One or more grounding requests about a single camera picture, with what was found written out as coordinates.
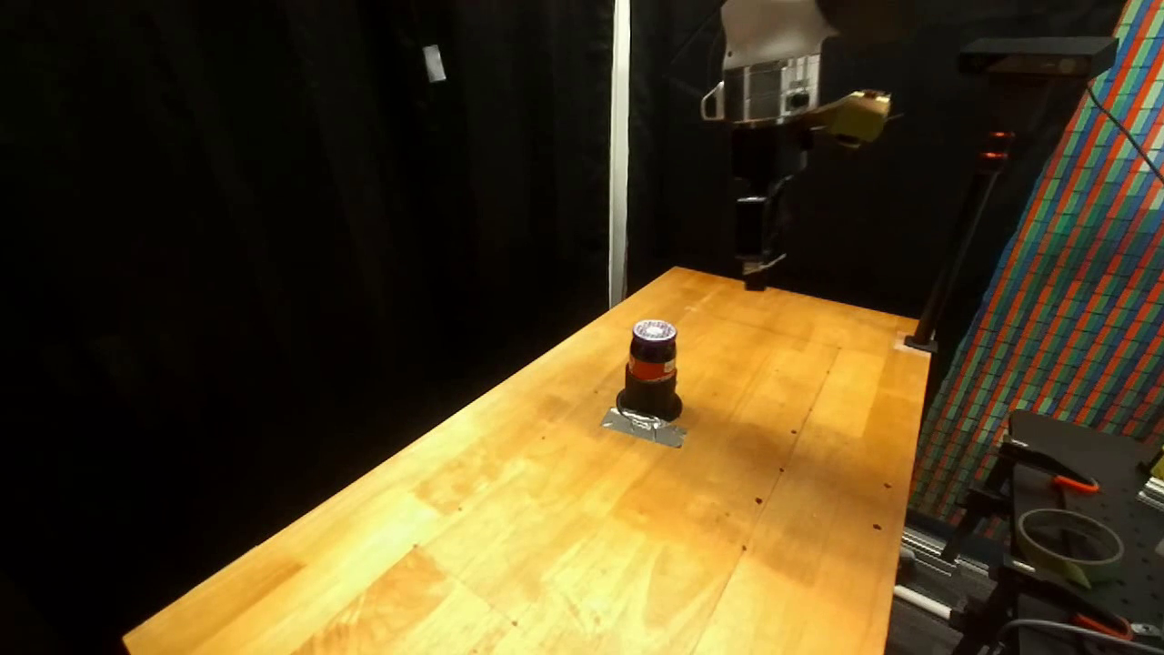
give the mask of checkered pattern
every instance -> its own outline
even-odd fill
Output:
[[[1164,0],[1129,0],[1093,88],[1164,165]],[[1012,410],[1164,443],[1164,185],[1086,95],[922,425],[913,507],[954,517]]]

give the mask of wooden table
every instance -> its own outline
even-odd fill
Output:
[[[682,449],[599,427],[643,318],[679,327]],[[672,269],[126,645],[881,653],[929,366],[913,326]]]

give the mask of black curtain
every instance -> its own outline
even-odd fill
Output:
[[[0,557],[66,647],[603,309],[610,2],[2,12]]]
[[[732,258],[728,128],[704,123],[700,95],[723,56],[717,0],[640,0],[631,21],[630,279],[674,263],[737,275]],[[981,36],[1112,34],[1122,0],[915,2],[910,36],[894,43],[824,43],[822,98],[857,88],[893,93],[881,137],[850,151],[818,138],[793,187],[788,257],[774,285],[918,315],[953,237],[979,135],[985,81],[957,73],[957,55]],[[999,256],[1080,98],[1062,86],[1032,116],[984,213],[959,283],[937,327],[927,400],[950,369]]]

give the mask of roll of tape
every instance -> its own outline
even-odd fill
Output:
[[[1123,542],[1099,521],[1065,510],[1031,510],[1018,518],[1018,548],[1037,568],[1086,589],[1119,575]]]

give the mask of orange clip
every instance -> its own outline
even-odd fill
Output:
[[[1092,482],[1092,484],[1086,485],[1084,483],[1080,483],[1079,480],[1072,480],[1066,476],[1056,476],[1055,479],[1051,482],[1060,487],[1066,487],[1076,493],[1081,493],[1086,496],[1094,496],[1099,493],[1099,483],[1095,482]]]
[[[1133,636],[1131,624],[1129,624],[1128,620],[1123,619],[1123,618],[1121,618],[1120,620],[1123,621],[1123,632],[1122,633],[1116,632],[1116,631],[1112,629],[1110,627],[1108,627],[1108,626],[1106,626],[1106,625],[1096,621],[1095,619],[1092,619],[1090,617],[1085,617],[1083,614],[1076,614],[1074,617],[1071,618],[1071,622],[1074,624],[1074,625],[1077,625],[1077,626],[1079,626],[1079,627],[1081,627],[1081,628],[1087,628],[1090,631],[1095,631],[1095,632],[1099,632],[1099,633],[1103,633],[1106,635],[1114,636],[1116,639],[1123,639],[1123,640],[1127,640],[1127,641],[1131,641],[1131,636]]]

